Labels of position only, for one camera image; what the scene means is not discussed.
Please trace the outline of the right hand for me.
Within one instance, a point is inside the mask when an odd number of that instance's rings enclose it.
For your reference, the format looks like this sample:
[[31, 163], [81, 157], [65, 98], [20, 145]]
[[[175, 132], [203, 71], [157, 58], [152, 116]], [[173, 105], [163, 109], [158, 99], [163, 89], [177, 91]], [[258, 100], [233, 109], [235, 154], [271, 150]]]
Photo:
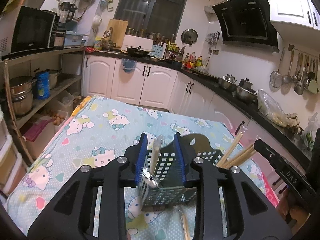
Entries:
[[290, 189], [287, 188], [283, 192], [283, 197], [279, 201], [279, 204], [276, 208], [281, 217], [285, 220], [287, 215], [290, 215], [292, 219], [296, 220], [296, 224], [293, 228], [299, 230], [303, 224], [306, 222], [309, 217], [309, 213], [300, 206], [293, 205], [289, 203]]

